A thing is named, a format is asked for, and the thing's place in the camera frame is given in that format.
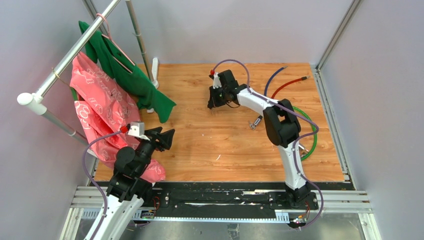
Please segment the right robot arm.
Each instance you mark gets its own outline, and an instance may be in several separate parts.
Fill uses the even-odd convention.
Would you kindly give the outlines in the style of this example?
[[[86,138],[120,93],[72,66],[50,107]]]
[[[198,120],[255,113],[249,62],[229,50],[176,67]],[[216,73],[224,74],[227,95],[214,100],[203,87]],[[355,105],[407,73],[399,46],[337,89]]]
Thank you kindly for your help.
[[[235,103],[260,114],[266,135],[277,146],[285,174],[285,194],[274,196],[275,204],[285,204],[292,209],[318,209],[316,194],[305,179],[299,150],[301,125],[288,99],[275,100],[266,97],[246,84],[238,84],[231,70],[210,71],[209,109]]]

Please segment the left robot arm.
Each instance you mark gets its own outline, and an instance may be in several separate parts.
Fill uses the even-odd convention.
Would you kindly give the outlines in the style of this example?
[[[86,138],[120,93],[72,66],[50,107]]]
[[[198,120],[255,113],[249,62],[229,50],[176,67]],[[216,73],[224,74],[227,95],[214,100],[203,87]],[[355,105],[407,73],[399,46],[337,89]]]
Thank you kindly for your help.
[[[113,176],[106,190],[93,179],[85,168],[84,173],[100,192],[102,207],[93,225],[88,231],[87,240],[118,240],[133,219],[136,211],[142,206],[149,206],[153,201],[153,186],[158,181],[147,180],[142,175],[152,164],[154,151],[163,152],[172,147],[175,129],[163,131],[162,127],[145,129],[141,121],[133,121],[117,132],[106,134],[91,141],[85,148],[87,152],[92,145],[109,137],[127,134],[138,142],[137,148],[122,147],[116,154]]]

